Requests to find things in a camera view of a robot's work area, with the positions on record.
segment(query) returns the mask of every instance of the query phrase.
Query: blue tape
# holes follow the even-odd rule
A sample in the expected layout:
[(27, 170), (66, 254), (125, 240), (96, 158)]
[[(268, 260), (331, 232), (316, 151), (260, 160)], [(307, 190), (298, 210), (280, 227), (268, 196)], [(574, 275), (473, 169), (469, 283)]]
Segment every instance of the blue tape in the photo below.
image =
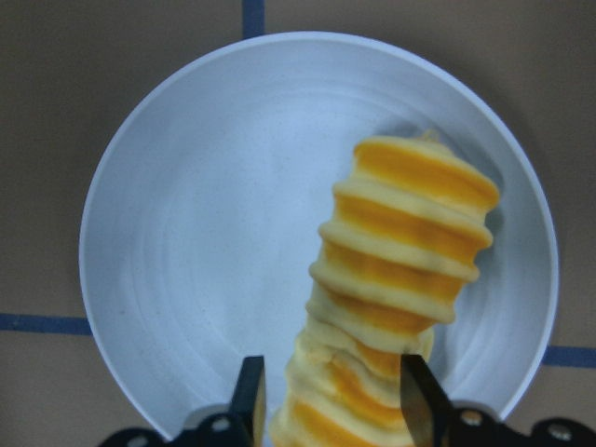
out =
[(91, 335), (86, 318), (0, 314), (0, 331)]
[(242, 0), (242, 38), (264, 34), (264, 0)]
[(546, 366), (596, 368), (596, 349), (590, 347), (549, 346), (542, 358)]

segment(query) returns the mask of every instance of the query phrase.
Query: bowl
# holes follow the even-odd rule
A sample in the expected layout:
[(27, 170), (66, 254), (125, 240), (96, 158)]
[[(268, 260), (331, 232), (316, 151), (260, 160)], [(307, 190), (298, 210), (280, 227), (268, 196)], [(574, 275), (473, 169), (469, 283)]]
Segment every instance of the bowl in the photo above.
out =
[(332, 184), (373, 134), (434, 129), (502, 198), (481, 278), (439, 326), (432, 371), (453, 400), (505, 418), (546, 349), (558, 257), (528, 158), (469, 88), (368, 38), (270, 34), (183, 67), (132, 111), (85, 204), (80, 278), (112, 375), (171, 439), (194, 410), (228, 402), (242, 358), (264, 355), (268, 412), (305, 323)]

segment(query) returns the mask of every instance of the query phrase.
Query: blue stripe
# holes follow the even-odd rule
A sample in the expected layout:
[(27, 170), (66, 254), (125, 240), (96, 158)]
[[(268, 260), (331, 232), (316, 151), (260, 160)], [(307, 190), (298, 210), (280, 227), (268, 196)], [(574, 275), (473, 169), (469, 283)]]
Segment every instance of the blue stripe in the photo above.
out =
[(91, 335), (86, 318), (0, 314), (0, 331)]
[(242, 38), (264, 34), (264, 0), (242, 0)]
[(549, 346), (542, 364), (568, 368), (596, 368), (596, 349), (590, 347)]

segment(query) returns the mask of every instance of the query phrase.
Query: round plate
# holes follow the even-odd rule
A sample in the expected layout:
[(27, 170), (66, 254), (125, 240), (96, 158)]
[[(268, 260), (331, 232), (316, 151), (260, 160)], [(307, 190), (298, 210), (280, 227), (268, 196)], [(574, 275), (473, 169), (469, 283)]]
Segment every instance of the round plate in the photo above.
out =
[(430, 365), (455, 400), (505, 417), (529, 385), (557, 301), (555, 236), (523, 150), (468, 88), (413, 54), (345, 34), (271, 34), (204, 56), (130, 114), (90, 186), (80, 238), (89, 322), (126, 395), (167, 438), (228, 402), (265, 355), (269, 413), (305, 323), (332, 184), (373, 134), (427, 129), (502, 199), (481, 279), (438, 327)]

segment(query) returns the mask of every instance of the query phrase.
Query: brown surface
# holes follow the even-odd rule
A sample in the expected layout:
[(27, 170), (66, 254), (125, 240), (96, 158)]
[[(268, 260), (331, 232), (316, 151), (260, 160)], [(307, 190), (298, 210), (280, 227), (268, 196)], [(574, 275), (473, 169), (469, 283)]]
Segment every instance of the brown surface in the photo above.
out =
[[(362, 34), (409, 49), (483, 97), (547, 192), (561, 255), (551, 343), (596, 347), (596, 3), (276, 2), (265, 30)], [(0, 312), (85, 315), (77, 239), (88, 184), (136, 103), (241, 38), (240, 1), (0, 4)], [(3, 445), (96, 445), (144, 424), (90, 337), (0, 332)], [(596, 427), (596, 370), (540, 370), (510, 422)]]

